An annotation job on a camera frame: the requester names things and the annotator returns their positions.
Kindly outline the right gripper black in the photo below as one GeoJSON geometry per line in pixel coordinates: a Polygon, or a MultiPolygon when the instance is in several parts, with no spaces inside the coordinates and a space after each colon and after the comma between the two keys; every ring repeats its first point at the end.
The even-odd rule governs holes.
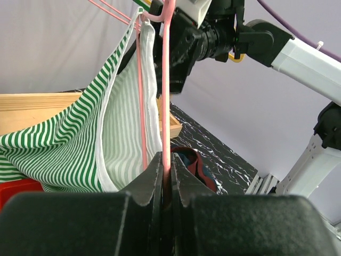
{"type": "MultiPolygon", "coordinates": [[[[152,22],[155,29],[153,63],[157,80],[157,92],[162,92],[163,38],[161,24],[152,22]]],[[[180,8],[176,8],[170,24],[169,38],[169,91],[181,93],[187,77],[195,64],[205,55],[204,32],[180,8]]]]}

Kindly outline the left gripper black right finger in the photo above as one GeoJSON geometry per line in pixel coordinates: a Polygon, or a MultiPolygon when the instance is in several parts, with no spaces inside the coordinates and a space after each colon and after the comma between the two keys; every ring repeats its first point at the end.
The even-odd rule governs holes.
{"type": "Polygon", "coordinates": [[[301,196],[218,195],[172,156],[176,255],[336,255],[313,204],[301,196]]]}

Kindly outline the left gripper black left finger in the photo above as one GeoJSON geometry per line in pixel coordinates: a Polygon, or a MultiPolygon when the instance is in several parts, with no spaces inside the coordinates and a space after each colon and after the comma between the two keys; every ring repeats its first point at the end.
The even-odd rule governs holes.
{"type": "Polygon", "coordinates": [[[158,255],[162,154],[116,193],[25,192],[1,211],[1,255],[158,255]]]}

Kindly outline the pink wire hanger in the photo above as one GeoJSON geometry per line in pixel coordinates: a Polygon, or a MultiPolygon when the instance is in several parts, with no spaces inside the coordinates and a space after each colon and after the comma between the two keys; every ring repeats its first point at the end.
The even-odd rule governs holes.
{"type": "MultiPolygon", "coordinates": [[[[163,54],[162,54],[162,137],[163,137],[163,208],[170,207],[172,201],[172,189],[170,186],[171,179],[171,146],[170,146],[170,92],[169,92],[169,38],[170,25],[173,13],[175,11],[175,1],[163,1],[163,9],[160,15],[153,15],[146,11],[141,13],[142,20],[149,19],[153,22],[163,22],[163,54]]],[[[142,66],[140,52],[140,36],[139,21],[135,22],[136,31],[136,53],[138,66],[139,81],[139,101],[140,101],[140,119],[141,119],[141,136],[142,136],[142,159],[143,167],[147,167],[147,142],[145,136],[144,124],[144,106],[143,106],[143,88],[142,88],[142,66]]]]}

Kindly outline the yellow plastic hanger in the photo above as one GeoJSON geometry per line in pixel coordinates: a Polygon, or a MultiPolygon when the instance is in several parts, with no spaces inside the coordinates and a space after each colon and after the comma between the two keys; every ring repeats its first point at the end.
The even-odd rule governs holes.
{"type": "Polygon", "coordinates": [[[240,54],[237,58],[235,57],[235,54],[229,53],[229,60],[235,62],[235,63],[240,63],[245,57],[245,54],[240,54]]]}

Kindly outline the navy maroon tank top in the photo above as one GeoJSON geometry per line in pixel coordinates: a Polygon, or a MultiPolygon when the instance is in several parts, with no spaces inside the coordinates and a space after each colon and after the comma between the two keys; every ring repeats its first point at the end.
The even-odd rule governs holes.
{"type": "Polygon", "coordinates": [[[179,155],[187,170],[199,179],[206,187],[217,193],[217,184],[209,169],[203,163],[201,155],[192,148],[171,146],[171,152],[179,155]]]}

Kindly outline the green white striped tank top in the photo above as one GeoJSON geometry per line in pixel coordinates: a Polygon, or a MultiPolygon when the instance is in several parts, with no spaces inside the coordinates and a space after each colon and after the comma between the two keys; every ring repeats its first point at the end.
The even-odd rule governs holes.
{"type": "Polygon", "coordinates": [[[162,150],[149,20],[141,26],[140,53],[123,62],[141,13],[136,10],[77,101],[48,120],[1,136],[1,182],[31,178],[50,192],[116,192],[162,150]]]}

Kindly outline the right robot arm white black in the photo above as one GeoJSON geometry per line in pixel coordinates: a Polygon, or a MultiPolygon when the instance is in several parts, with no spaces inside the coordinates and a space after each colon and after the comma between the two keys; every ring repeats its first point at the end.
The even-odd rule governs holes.
{"type": "Polygon", "coordinates": [[[255,177],[247,190],[308,197],[340,164],[340,58],[280,17],[280,26],[261,19],[245,22],[244,11],[244,1],[172,1],[169,9],[165,1],[151,2],[150,14],[172,20],[169,92],[182,92],[197,61],[237,62],[246,55],[328,98],[308,146],[286,177],[255,177]]]}

